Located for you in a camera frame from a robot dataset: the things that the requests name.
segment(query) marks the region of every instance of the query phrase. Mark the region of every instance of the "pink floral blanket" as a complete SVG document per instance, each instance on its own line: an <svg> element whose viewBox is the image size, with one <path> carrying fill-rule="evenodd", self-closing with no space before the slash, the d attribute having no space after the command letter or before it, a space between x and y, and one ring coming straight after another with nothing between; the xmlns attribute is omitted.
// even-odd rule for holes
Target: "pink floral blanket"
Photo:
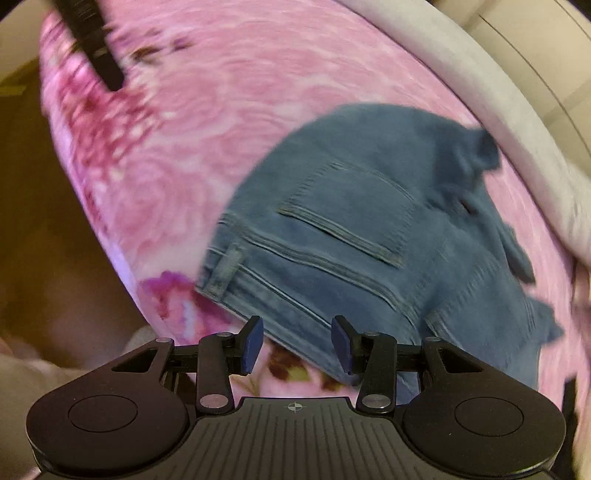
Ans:
<svg viewBox="0 0 591 480"><path fill-rule="evenodd" d="M63 167L127 289L163 336L196 343L241 321L193 291L237 185L293 129L348 102L477 120L429 69L332 0L106 0L109 40L128 78L108 92L56 15L41 36L43 107ZM486 182L515 227L565 335L544 348L540 391L561 403L589 365L570 313L573 260L510 162ZM267 341L236 398L356 391Z"/></svg>

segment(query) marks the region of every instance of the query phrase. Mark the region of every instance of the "black mechanical arm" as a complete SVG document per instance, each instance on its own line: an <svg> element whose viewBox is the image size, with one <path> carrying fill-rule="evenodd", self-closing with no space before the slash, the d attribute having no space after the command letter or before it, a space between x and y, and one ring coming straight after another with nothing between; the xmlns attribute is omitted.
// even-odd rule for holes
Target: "black mechanical arm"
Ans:
<svg viewBox="0 0 591 480"><path fill-rule="evenodd" d="M0 0L0 21L22 1ZM105 41L105 17L96 0L51 1L107 88L119 90L125 75Z"/></svg>

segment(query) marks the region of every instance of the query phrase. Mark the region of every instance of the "blue jeans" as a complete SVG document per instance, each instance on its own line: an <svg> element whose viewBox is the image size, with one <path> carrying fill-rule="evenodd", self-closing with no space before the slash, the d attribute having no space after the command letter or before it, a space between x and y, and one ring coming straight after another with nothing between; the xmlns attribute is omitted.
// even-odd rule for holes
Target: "blue jeans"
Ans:
<svg viewBox="0 0 591 480"><path fill-rule="evenodd" d="M339 381L333 316L399 343L439 336L535 388L561 334L523 292L531 264L488 196L481 129L416 109L350 105L287 137L237 190L196 290ZM418 387L399 381L398 400Z"/></svg>

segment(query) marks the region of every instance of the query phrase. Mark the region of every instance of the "white fabric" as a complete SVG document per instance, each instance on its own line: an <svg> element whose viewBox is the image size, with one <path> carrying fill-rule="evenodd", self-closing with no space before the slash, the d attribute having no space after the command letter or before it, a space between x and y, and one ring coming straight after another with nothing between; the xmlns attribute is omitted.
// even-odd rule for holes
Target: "white fabric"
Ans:
<svg viewBox="0 0 591 480"><path fill-rule="evenodd" d="M568 163L523 94L498 64L425 0L340 0L435 72L511 159L548 222L591 266L591 179Z"/></svg>

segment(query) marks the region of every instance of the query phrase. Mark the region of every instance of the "beige wall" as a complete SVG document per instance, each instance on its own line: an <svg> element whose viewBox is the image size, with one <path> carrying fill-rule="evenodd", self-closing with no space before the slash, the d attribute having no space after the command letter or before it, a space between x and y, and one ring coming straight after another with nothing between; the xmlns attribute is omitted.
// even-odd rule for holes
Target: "beige wall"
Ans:
<svg viewBox="0 0 591 480"><path fill-rule="evenodd" d="M0 22L0 79L37 56L47 5L44 0L25 0Z"/></svg>
<svg viewBox="0 0 591 480"><path fill-rule="evenodd" d="M439 0L591 175L591 22L567 0Z"/></svg>

